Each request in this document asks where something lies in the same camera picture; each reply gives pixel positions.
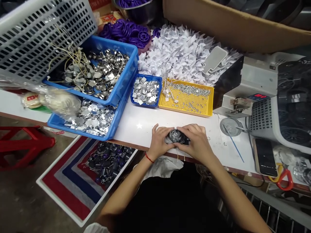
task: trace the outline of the blue plastic crate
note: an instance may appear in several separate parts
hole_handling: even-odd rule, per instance
[[[135,45],[105,39],[97,36],[91,36],[89,39],[87,39],[81,46],[85,50],[92,50],[92,51],[105,51],[106,49],[111,50],[118,50],[123,54],[129,55],[130,59],[128,60],[126,66],[124,67],[124,70],[122,71],[116,85],[113,88],[113,91],[111,92],[109,98],[107,100],[101,100],[97,97],[83,94],[82,92],[76,91],[74,89],[66,90],[72,94],[81,96],[86,99],[90,99],[94,102],[101,103],[103,105],[112,105],[117,106],[120,99],[122,98],[126,88],[128,85],[131,84],[131,77],[134,73],[136,73],[138,69],[138,49]],[[47,81],[46,79],[43,80],[43,83],[54,86],[59,89],[68,89],[68,86],[64,86],[61,83],[52,83]]]
[[[87,132],[83,132],[83,131],[79,131],[79,130],[75,130],[75,129],[71,129],[68,126],[65,126],[65,120],[63,118],[61,118],[60,116],[56,115],[55,113],[52,113],[51,117],[48,120],[48,126],[55,128],[55,129],[59,129],[59,130],[63,130],[66,132],[70,132],[70,133],[74,133],[74,134],[79,134],[85,137],[89,137],[89,138],[94,138],[96,140],[100,140],[100,141],[107,141],[113,138],[114,134],[117,131],[117,127],[119,125],[119,122],[121,120],[125,105],[127,103],[127,100],[129,98],[129,94],[131,91],[131,86],[128,85],[128,88],[126,89],[126,91],[124,92],[124,95],[122,96],[122,99],[119,102],[118,108],[115,112],[114,118],[111,122],[111,125],[109,127],[109,131],[107,133],[106,136],[102,137],[102,136],[96,136],[93,134],[89,134]]]
[[[142,104],[142,105],[140,105],[139,103],[134,102],[134,98],[132,97],[133,92],[134,92],[134,83],[135,83],[135,80],[136,80],[137,78],[140,78],[140,77],[141,77],[141,78],[145,77],[147,82],[148,82],[148,81],[158,81],[158,82],[159,82],[159,89],[158,89],[159,93],[158,93],[158,96],[157,96],[157,98],[156,98],[156,103],[155,103],[155,105],[147,105],[147,104],[145,104],[145,103]],[[139,106],[157,107],[158,104],[159,104],[159,99],[160,99],[161,91],[162,91],[162,78],[161,78],[161,77],[152,76],[152,75],[145,75],[145,74],[137,74],[137,75],[135,76],[135,78],[133,79],[133,82],[132,82],[132,91],[131,91],[131,95],[130,95],[130,97],[131,97],[131,102],[132,102],[133,104],[136,104],[136,105],[139,105]]]

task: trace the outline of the smartphone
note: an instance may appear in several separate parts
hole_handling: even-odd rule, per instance
[[[277,177],[278,171],[271,142],[265,139],[254,138],[253,147],[256,171],[262,175]]]

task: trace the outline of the yellow plastic tray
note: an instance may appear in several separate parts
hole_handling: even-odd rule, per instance
[[[196,96],[193,94],[187,95],[182,93],[180,90],[172,90],[173,96],[178,100],[178,103],[174,103],[172,98],[169,101],[165,101],[165,95],[161,92],[160,100],[159,100],[159,108],[171,110],[175,112],[187,113],[190,115],[195,115],[199,117],[210,117],[213,114],[213,96],[214,96],[214,88],[203,86],[195,83],[187,83],[184,81],[173,80],[174,83],[180,83],[188,86],[195,86],[201,89],[210,90],[211,93],[208,97]],[[196,112],[195,109],[189,107],[189,103],[192,104],[193,107],[198,109]]]

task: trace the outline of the blue stick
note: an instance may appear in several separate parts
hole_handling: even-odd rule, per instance
[[[241,154],[240,154],[240,152],[239,152],[239,150],[238,150],[238,148],[237,148],[237,146],[236,146],[236,144],[234,143],[234,141],[233,141],[233,139],[232,139],[232,137],[231,137],[231,135],[230,135],[230,133],[229,133],[227,127],[226,127],[224,124],[223,124],[223,126],[224,126],[225,130],[227,131],[229,137],[231,138],[231,141],[233,142],[233,145],[235,146],[237,152],[239,153],[239,156],[240,156],[241,160],[243,161],[243,163],[245,163],[244,160],[243,160],[243,158],[242,158],[242,156],[241,156]]]

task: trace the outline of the workbench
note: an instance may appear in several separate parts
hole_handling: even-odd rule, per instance
[[[0,90],[0,99],[4,100],[0,106],[1,116],[47,126],[50,114],[24,109],[18,95]],[[128,99],[119,127],[114,138],[110,140],[110,142],[148,151],[151,142],[152,128],[156,123],[158,123],[160,127],[182,127],[195,123],[206,128],[206,134],[208,139],[210,139],[209,143],[213,152],[227,171],[261,179],[261,175],[258,174],[255,169],[255,162],[248,134],[242,132],[239,136],[234,137],[235,144],[244,160],[243,162],[231,139],[220,130],[219,123],[223,118],[225,117],[217,114],[204,118],[160,108],[146,108],[134,105],[131,103],[130,99]],[[242,123],[243,127],[245,127],[245,118],[239,118],[238,120]],[[174,158],[178,156],[182,161],[198,163],[198,161],[191,156],[178,149],[171,149],[166,155]],[[295,183],[294,187],[308,190],[308,187],[305,186],[304,183],[298,181],[293,175],[292,177]]]

